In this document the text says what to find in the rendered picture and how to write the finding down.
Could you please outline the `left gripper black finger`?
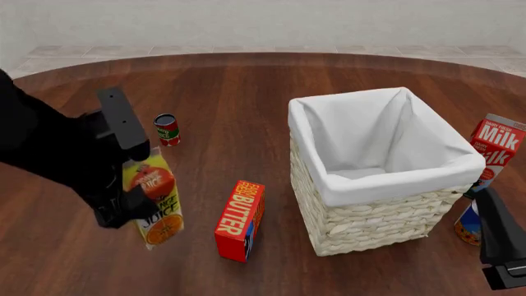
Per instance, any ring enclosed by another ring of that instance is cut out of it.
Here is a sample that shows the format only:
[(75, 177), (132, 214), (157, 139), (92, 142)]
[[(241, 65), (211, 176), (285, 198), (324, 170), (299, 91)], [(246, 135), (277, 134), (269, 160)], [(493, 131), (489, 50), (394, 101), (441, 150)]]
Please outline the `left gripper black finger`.
[(125, 150), (127, 158), (136, 162), (146, 160), (150, 156), (150, 143), (142, 142), (139, 145), (135, 145)]
[(126, 219), (148, 219), (159, 211), (155, 201), (151, 200), (142, 187), (134, 187), (123, 193), (122, 212)]

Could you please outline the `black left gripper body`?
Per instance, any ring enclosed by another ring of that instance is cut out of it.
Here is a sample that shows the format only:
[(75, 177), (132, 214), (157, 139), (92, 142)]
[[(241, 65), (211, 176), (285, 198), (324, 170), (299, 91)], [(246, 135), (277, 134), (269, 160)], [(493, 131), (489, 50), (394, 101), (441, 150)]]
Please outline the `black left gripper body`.
[(96, 162), (92, 184), (95, 218), (105, 229), (120, 229), (129, 221), (122, 189), (122, 173), (109, 162)]

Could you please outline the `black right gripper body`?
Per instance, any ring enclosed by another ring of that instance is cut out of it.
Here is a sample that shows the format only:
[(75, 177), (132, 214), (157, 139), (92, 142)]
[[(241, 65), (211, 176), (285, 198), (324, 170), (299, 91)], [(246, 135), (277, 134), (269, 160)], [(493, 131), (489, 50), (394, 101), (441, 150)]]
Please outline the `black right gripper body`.
[(482, 269), (491, 290), (526, 287), (526, 259)]

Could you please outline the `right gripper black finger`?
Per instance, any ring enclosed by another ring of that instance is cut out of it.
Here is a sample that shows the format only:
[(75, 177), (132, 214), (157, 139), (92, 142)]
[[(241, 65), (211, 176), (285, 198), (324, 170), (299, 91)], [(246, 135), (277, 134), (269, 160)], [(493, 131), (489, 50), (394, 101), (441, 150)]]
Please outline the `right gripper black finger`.
[(526, 231), (515, 221), (495, 189), (475, 196), (481, 224), (481, 263), (504, 266), (526, 260)]

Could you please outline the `orange juice carton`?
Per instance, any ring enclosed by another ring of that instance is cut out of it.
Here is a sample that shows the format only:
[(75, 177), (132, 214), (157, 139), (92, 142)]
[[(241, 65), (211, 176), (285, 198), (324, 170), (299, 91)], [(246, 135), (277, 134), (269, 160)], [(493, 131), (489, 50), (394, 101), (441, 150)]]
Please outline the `orange juice carton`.
[(176, 179), (159, 147), (150, 150), (147, 160), (128, 160), (122, 165), (123, 189), (140, 186), (158, 207), (152, 216), (134, 221), (149, 250), (168, 241), (184, 229)]

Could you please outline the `white wicker basket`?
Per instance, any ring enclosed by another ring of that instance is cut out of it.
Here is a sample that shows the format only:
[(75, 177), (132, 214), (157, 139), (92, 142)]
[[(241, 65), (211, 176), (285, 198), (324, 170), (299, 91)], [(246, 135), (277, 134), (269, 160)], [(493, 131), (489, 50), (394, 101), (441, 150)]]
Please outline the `white wicker basket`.
[(290, 135), (290, 179), (317, 256), (366, 251), (427, 236), (470, 187), (450, 187), (413, 197), (327, 206)]

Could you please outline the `white cloth basket liner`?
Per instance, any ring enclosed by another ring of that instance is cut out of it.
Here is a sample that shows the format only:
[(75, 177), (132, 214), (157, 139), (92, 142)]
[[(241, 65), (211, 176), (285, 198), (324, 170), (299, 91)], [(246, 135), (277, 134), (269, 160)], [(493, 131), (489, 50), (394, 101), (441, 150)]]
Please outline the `white cloth basket liner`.
[(407, 88), (296, 98), (288, 126), (327, 206), (470, 187), (485, 160)]

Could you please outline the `colourful printed tin can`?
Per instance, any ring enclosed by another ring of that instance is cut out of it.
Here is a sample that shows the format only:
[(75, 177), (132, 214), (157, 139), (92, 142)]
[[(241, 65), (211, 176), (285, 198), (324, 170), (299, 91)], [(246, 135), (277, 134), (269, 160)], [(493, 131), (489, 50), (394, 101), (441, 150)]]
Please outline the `colourful printed tin can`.
[(471, 201), (463, 214), (455, 221), (454, 231), (465, 243), (473, 246), (481, 245), (481, 222), (476, 201)]

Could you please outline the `tomato sauce can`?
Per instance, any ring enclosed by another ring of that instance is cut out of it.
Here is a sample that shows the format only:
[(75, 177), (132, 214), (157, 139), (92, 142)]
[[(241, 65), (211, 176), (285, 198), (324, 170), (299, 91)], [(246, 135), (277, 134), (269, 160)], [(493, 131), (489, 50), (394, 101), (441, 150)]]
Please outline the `tomato sauce can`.
[(155, 118), (154, 125), (157, 128), (159, 140), (162, 145), (173, 147), (179, 144), (181, 140), (180, 130), (174, 115), (170, 113), (160, 114)]

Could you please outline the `red and white milk carton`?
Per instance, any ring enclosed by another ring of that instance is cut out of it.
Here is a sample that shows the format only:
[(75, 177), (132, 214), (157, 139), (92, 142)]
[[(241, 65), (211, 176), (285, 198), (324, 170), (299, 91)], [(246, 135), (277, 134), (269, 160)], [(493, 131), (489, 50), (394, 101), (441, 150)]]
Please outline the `red and white milk carton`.
[(486, 167), (469, 189), (480, 192), (508, 164), (526, 136), (526, 124), (488, 113), (470, 137), (470, 144), (486, 160)]

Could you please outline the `red butter box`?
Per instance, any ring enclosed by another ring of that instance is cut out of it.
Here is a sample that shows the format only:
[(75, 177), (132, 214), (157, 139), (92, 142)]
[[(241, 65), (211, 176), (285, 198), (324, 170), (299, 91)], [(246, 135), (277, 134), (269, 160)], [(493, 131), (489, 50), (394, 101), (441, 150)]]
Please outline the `red butter box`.
[(215, 228), (219, 255), (246, 263), (265, 211), (265, 186), (239, 180)]

